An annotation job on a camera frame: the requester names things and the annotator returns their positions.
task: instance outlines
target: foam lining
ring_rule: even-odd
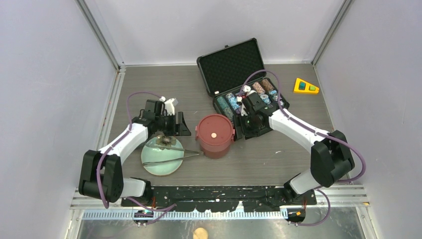
[[[210,96],[241,86],[252,73],[264,69],[255,38],[197,59]],[[256,74],[251,80],[264,77]]]

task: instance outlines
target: gray floor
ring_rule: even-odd
[[[324,99],[318,95],[294,94],[296,78],[318,85],[310,64],[267,65],[282,81],[281,92],[289,101],[290,109],[308,123],[332,131]],[[197,66],[128,67],[124,77],[117,110],[110,133],[110,141],[127,126],[126,98],[136,91],[153,91],[167,98],[176,97],[176,111],[185,113],[186,123],[193,133],[180,137],[186,149],[199,150],[195,141],[195,126],[205,116],[214,114],[212,98],[206,89]],[[144,108],[146,99],[153,96],[135,96],[129,107],[133,116]],[[293,140],[272,131],[259,138],[239,140],[221,159],[199,157],[185,160],[173,174],[159,177],[149,174],[141,165],[141,150],[135,150],[123,165],[125,177],[150,180],[153,185],[281,185],[310,166],[310,155]]]

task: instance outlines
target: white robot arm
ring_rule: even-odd
[[[101,168],[101,185],[105,199],[115,202],[120,197],[141,197],[144,195],[148,181],[137,178],[123,178],[122,165],[129,155],[152,134],[162,131],[164,135],[190,136],[191,132],[186,126],[183,112],[178,112],[178,123],[174,106],[176,99],[166,102],[147,100],[145,109],[141,110],[138,117],[125,131],[107,146],[98,151],[88,150],[84,155],[81,177],[79,180],[79,193],[100,199],[96,168],[104,154]]]
[[[347,142],[342,132],[329,133],[293,116],[287,109],[282,112],[275,105],[268,106],[257,93],[250,94],[242,103],[248,114],[241,117],[247,138],[259,136],[260,130],[271,128],[293,139],[311,154],[310,169],[284,184],[286,201],[320,186],[329,187],[354,168],[349,148],[321,136],[330,135]]]

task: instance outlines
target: metal tweezers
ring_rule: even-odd
[[[186,157],[182,157],[182,158],[174,158],[174,159],[169,159],[169,160],[164,160],[164,161],[158,161],[158,162],[144,162],[144,163],[142,163],[142,165],[151,165],[151,164],[157,164],[157,163],[167,163],[167,162],[171,162],[171,161],[186,159],[186,158],[190,158],[190,157],[193,157],[193,156],[198,156],[198,155],[203,155],[204,154],[204,152],[202,152],[202,151],[194,151],[194,150],[189,150],[189,149],[184,149],[184,148],[175,148],[175,147],[167,147],[167,146],[160,146],[160,145],[149,145],[148,147],[152,147],[152,148],[166,148],[166,149],[172,149],[172,150],[177,150],[177,151],[190,152],[190,153],[194,153],[194,154],[193,155],[186,156]]]

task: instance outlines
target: red container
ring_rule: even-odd
[[[234,129],[227,117],[213,114],[204,117],[195,127],[196,140],[199,140],[204,155],[221,158],[227,154],[234,141]]]

